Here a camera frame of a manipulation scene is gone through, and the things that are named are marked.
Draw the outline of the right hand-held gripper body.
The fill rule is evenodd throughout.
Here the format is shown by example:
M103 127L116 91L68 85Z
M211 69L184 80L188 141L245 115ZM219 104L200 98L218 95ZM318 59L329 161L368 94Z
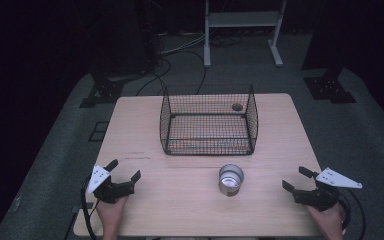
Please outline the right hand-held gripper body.
M315 207L319 211L325 211L340 202L340 188L361 189L363 187L362 183L331 168L326 168L312 179L316 185L314 190L295 189L292 196L296 203Z

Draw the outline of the white metal table frame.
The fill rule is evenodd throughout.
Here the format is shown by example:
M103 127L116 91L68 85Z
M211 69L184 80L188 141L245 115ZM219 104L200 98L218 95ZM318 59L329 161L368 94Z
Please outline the white metal table frame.
M277 42L285 14L287 0L282 0L277 11L260 12L211 12L210 0L205 0L203 65L211 66L210 30L214 28L273 27L274 33L268 40L274 63L283 66L283 60L277 48Z

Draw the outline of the silver metal can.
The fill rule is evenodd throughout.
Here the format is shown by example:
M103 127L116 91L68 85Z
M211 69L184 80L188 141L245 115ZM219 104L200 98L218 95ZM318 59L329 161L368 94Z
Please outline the silver metal can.
M243 170L235 164L226 164L219 170L219 190L228 197L237 195L244 182Z

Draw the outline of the person's right hand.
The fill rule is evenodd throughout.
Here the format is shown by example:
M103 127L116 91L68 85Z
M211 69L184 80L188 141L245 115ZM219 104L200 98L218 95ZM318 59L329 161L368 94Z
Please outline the person's right hand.
M305 206L305 208L326 240L344 240L342 208L339 204L325 211L318 211L312 206Z

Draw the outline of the black stand base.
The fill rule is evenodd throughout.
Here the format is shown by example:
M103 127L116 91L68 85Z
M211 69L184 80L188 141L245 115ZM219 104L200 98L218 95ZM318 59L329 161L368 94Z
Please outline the black stand base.
M105 75L92 74L93 86L88 96L81 101L80 108L93 108L97 104L115 103L120 98L125 84L143 77L143 74L124 75L112 80Z
M339 81L342 67L329 67L317 77L305 77L304 82L314 100L329 100L333 104L355 103L356 100Z

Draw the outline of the person's left hand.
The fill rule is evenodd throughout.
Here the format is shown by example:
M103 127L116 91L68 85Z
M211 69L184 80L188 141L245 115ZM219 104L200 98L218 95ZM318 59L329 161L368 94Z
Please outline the person's left hand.
M122 222L122 215L128 198L119 198L115 203L100 201L97 204L97 213L101 220L105 234L115 233Z

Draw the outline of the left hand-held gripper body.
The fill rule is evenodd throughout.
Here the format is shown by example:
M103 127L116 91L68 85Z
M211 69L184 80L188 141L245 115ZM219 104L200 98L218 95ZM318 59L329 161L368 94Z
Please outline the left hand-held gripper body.
M115 203L119 198L129 196L135 192L135 184L131 179L123 183L113 183L110 172L95 164L88 183L87 192L106 203Z

